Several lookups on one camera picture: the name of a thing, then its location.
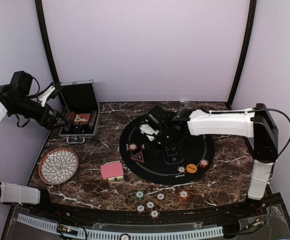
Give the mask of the black orange 100 chip stack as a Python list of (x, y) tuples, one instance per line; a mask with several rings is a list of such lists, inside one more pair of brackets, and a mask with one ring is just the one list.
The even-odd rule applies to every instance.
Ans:
[(157, 197), (157, 199), (160, 200), (160, 201), (162, 201), (162, 200), (165, 199), (165, 195), (164, 195), (163, 193), (158, 193), (156, 197)]

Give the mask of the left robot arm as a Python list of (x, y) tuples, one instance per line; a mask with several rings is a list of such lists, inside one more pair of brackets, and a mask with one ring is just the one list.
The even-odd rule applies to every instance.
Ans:
[[(27, 120), (35, 120), (47, 130), (64, 127), (68, 121), (61, 113), (47, 104), (50, 95), (55, 90), (51, 86), (43, 93), (43, 98), (34, 101), (22, 96), (13, 84), (0, 86), (0, 123), (5, 116), (23, 116)], [(31, 204), (36, 205), (36, 210), (45, 218), (52, 218), (56, 213), (55, 206), (47, 199), (41, 197), (44, 194), (37, 188), (6, 183), (0, 181), (0, 203), (7, 204)]]

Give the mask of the orange big blind button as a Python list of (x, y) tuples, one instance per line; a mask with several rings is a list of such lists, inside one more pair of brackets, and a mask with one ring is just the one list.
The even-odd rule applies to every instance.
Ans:
[(190, 174), (196, 173), (197, 170), (198, 170), (198, 167), (193, 163), (190, 163), (186, 166), (186, 171)]

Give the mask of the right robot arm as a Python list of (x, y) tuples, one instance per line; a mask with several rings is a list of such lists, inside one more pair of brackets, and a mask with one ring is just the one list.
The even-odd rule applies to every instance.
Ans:
[(149, 141), (147, 149), (155, 155), (186, 134), (233, 135), (253, 139), (253, 169), (248, 200), (240, 213), (251, 217), (260, 208), (274, 164), (278, 159), (278, 128), (263, 103), (241, 110), (186, 109), (167, 112), (154, 106), (141, 120), (139, 129)]

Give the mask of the red 5 chips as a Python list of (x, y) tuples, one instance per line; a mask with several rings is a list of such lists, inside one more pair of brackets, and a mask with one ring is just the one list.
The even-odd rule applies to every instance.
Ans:
[(206, 160), (206, 159), (202, 159), (200, 162), (199, 162), (199, 166), (201, 168), (207, 168), (209, 166), (209, 161)]
[(130, 151), (135, 151), (135, 150), (137, 150), (137, 148), (138, 148), (138, 146), (137, 146), (137, 144), (135, 144), (135, 143), (131, 143), (129, 146), (128, 146), (128, 149), (130, 150)]

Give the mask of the red 5 chip stack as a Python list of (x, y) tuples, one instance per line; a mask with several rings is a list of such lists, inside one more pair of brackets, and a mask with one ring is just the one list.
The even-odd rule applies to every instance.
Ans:
[(187, 190), (181, 190), (179, 193), (178, 193), (178, 199), (181, 201), (181, 202), (184, 202), (186, 201), (188, 198), (189, 198), (190, 194)]

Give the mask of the red triangle all-in marker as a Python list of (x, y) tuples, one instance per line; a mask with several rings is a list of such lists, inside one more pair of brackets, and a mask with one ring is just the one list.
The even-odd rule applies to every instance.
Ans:
[(138, 152), (137, 154), (131, 157), (131, 160), (144, 163), (145, 160), (144, 160), (143, 152), (142, 151)]

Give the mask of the red-backed card deck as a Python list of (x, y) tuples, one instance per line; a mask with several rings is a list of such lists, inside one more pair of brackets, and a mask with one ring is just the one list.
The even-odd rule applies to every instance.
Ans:
[(120, 161), (108, 162), (100, 166), (101, 175), (104, 180), (108, 178), (124, 176), (123, 165)]

